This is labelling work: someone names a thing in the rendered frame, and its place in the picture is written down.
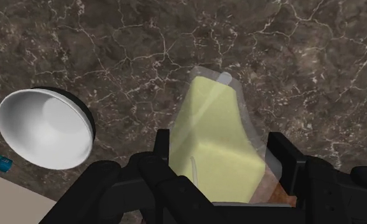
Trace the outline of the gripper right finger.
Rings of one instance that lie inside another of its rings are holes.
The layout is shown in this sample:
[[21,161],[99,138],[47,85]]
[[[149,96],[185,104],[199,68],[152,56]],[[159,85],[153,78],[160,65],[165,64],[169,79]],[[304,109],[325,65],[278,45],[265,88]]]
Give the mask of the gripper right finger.
[[304,155],[281,132],[270,132],[265,159],[306,224],[367,224],[367,166],[350,173]]

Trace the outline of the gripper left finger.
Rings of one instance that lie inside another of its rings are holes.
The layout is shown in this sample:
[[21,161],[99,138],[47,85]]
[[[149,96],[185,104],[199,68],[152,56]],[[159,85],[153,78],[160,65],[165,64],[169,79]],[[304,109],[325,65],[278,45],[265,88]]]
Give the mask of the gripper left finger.
[[146,224],[211,224],[213,204],[185,176],[168,166],[169,130],[159,129],[154,149],[136,153],[125,167],[94,162],[40,224],[120,224],[139,210]]

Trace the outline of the white bowl with black outside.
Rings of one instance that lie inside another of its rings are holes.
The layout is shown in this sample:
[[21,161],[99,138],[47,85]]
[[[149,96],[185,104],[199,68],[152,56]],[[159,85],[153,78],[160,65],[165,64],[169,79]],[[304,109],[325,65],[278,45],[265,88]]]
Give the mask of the white bowl with black outside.
[[33,87],[1,101],[0,133],[28,162],[65,170],[87,160],[96,127],[90,109],[77,96],[56,87]]

